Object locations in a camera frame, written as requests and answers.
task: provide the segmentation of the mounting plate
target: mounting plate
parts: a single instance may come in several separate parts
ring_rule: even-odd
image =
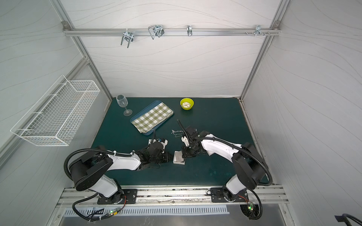
[[[122,190],[127,197],[126,204],[135,204],[136,198],[137,198],[137,189],[122,189]],[[109,201],[105,197],[99,197],[97,204],[98,205],[107,205],[107,204],[112,204],[112,203],[109,203]]]
[[[228,202],[226,201],[226,199],[224,198],[223,192],[221,190],[221,188],[210,188],[211,194],[216,194],[216,195],[211,195],[211,202]],[[238,195],[249,199],[248,198],[248,193],[246,191],[246,189],[241,190],[238,194],[237,194],[237,198],[234,202],[246,202],[245,199],[240,198]]]

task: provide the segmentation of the aluminum frame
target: aluminum frame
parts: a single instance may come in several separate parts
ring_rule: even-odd
[[[187,28],[164,28],[162,36],[189,36]],[[122,36],[126,29],[70,29],[64,30],[66,36],[88,37],[88,36]],[[128,32],[136,36],[150,36],[148,29],[127,29]],[[279,35],[281,30],[271,28],[261,28],[264,34],[258,36]],[[192,36],[254,36],[255,28],[193,28]]]
[[[273,18],[273,20],[272,20],[272,22],[270,24],[271,29],[274,27],[274,25],[275,25],[275,23],[277,21],[279,21],[277,26],[280,25],[280,21],[283,18],[283,15],[285,13],[285,10],[287,9],[287,6],[288,6],[289,2],[290,2],[290,0],[281,0],[280,1],[277,12],[275,13],[274,18]],[[252,67],[252,70],[250,71],[250,74],[249,74],[249,76],[247,78],[247,81],[245,83],[243,91],[242,91],[242,93],[241,93],[241,95],[239,97],[240,100],[243,100],[245,98],[245,96],[246,96],[246,94],[248,92],[248,89],[250,87],[250,84],[253,81],[254,76],[255,76],[256,72],[258,71],[259,66],[260,66],[260,64],[261,64],[261,62],[262,62],[262,60],[263,60],[263,58],[264,58],[264,56],[266,54],[266,51],[268,50],[272,40],[273,40],[273,36],[265,37],[264,42],[261,45],[259,54],[256,57],[255,63],[253,65],[253,67]]]
[[[73,23],[70,20],[68,14],[66,13],[63,5],[61,4],[61,2],[59,0],[49,0],[51,2],[51,4],[53,5],[56,13],[58,14],[59,18],[61,21],[66,21],[68,22],[70,28],[73,28]],[[99,82],[102,90],[104,91],[104,93],[106,94],[106,96],[108,97],[108,99],[110,101],[112,101],[113,96],[111,94],[111,92],[109,91],[106,83],[104,82],[101,74],[99,73],[98,69],[96,68],[92,58],[90,57],[88,51],[86,50],[82,40],[79,37],[72,37],[75,45],[77,46],[79,52],[81,52],[81,54],[87,58],[89,60],[89,67],[91,69],[91,71],[93,72],[94,76],[96,77],[97,81]]]
[[[221,186],[122,186],[124,189],[138,189],[136,203],[132,206],[178,206],[178,205],[220,205],[220,203],[212,203],[211,197],[206,195],[207,190],[211,187]],[[254,191],[259,196],[263,204],[279,204],[284,220],[287,226],[292,222],[290,213],[286,205],[289,204],[284,189],[281,185],[272,186],[257,186]],[[256,196],[247,191],[249,200],[257,203]],[[64,189],[59,201],[47,223],[47,226],[58,226],[64,215],[66,208],[71,207],[72,204],[85,196],[93,195],[93,191],[76,191],[74,188]],[[97,205],[98,197],[90,199],[86,202],[79,203],[79,207],[107,207],[114,208],[120,205]],[[240,202],[225,202],[224,205],[240,205]]]

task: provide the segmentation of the black cable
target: black cable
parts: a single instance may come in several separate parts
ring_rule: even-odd
[[[259,199],[259,196],[253,191],[253,190],[251,190],[251,189],[248,189],[249,191],[251,191],[255,196],[256,196],[256,198],[258,199],[258,202],[259,202],[259,213],[258,213],[258,216],[256,216],[256,217],[249,217],[249,219],[251,219],[251,220],[257,220],[257,219],[259,219],[260,217],[261,217],[261,215],[263,214],[263,207],[262,207],[262,205],[261,205],[261,201],[260,201],[260,199]]]
[[[152,144],[153,140],[155,140],[155,139],[156,139],[156,129],[153,130],[153,137],[152,137],[150,144]]]
[[[97,193],[95,193],[94,195],[89,196],[88,198],[81,199],[81,200],[78,200],[78,201],[74,202],[73,205],[72,205],[73,211],[74,211],[78,216],[80,216],[81,218],[83,218],[83,219],[85,219],[85,220],[87,220],[87,221],[92,221],[92,222],[93,222],[93,221],[100,221],[101,219],[103,220],[103,219],[110,218],[112,215],[105,215],[105,216],[101,216],[100,218],[99,218],[99,217],[89,218],[89,217],[86,217],[86,216],[84,216],[83,214],[81,214],[81,213],[75,208],[75,205],[76,205],[76,204],[81,203],[81,202],[88,201],[88,200],[96,197],[98,194],[99,194],[99,193],[97,192]]]
[[[180,126],[181,130],[184,132],[185,137],[186,137],[187,141],[189,142],[189,147],[191,147],[191,139],[190,139],[188,133],[186,132],[184,126],[181,124],[180,120],[178,120],[178,119],[177,119],[177,123]]]
[[[89,214],[88,217],[89,217],[89,218],[92,218],[94,215],[98,214],[98,213],[101,212],[102,210],[104,210],[104,208],[103,208],[103,209],[100,209],[100,210],[97,210],[97,211],[95,211],[94,213]]]
[[[78,153],[81,153],[81,152],[91,152],[91,151],[100,152],[100,153],[102,153],[102,154],[111,154],[111,155],[114,155],[114,152],[104,151],[104,150],[96,149],[96,148],[84,148],[84,149],[79,149],[79,150],[77,150],[77,151],[74,151],[74,152],[70,153],[70,154],[68,155],[68,157],[65,159],[64,165],[63,165],[64,172],[66,173],[67,177],[69,177],[69,179],[73,180],[73,179],[72,179],[72,175],[71,175],[71,173],[69,172],[69,169],[68,169],[68,162],[69,162],[69,160],[71,159],[71,157],[73,157],[74,155],[76,155],[76,154],[78,154]],[[121,156],[121,157],[132,157],[132,154],[116,153],[115,155],[116,155],[116,156]]]
[[[272,185],[273,183],[273,178],[272,178],[272,175],[271,173],[269,172],[268,168],[259,160],[257,159],[255,156],[253,156],[250,152],[248,152],[247,150],[244,150],[242,147],[238,147],[238,146],[235,146],[227,141],[224,141],[222,139],[219,139],[219,138],[216,138],[216,137],[201,137],[199,139],[197,139],[194,143],[194,146],[192,148],[195,148],[197,143],[202,141],[202,140],[212,140],[212,141],[218,141],[218,142],[221,142],[223,144],[226,144],[232,148],[235,148],[236,150],[239,150],[241,152],[243,152],[244,154],[246,154],[248,157],[250,157],[251,159],[253,159],[254,161],[256,161],[262,168],[263,170],[265,171],[265,174],[266,176],[268,177],[268,183],[259,183],[259,185],[264,185],[264,186],[270,186]]]
[[[356,222],[359,225],[362,225],[362,221],[360,219],[358,219],[357,217],[354,217],[352,215],[349,215],[347,213],[342,214],[343,217],[348,217],[349,219],[351,219],[352,221]]]

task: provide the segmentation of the glass base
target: glass base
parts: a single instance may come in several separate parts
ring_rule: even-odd
[[[132,110],[131,110],[131,109],[127,109],[125,112],[123,112],[123,114],[124,114],[125,116],[130,116],[130,115],[132,115]]]

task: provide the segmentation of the small white box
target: small white box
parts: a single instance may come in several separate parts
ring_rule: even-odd
[[[182,151],[175,151],[175,155],[173,156],[173,163],[174,164],[185,164],[185,159],[182,157]]]

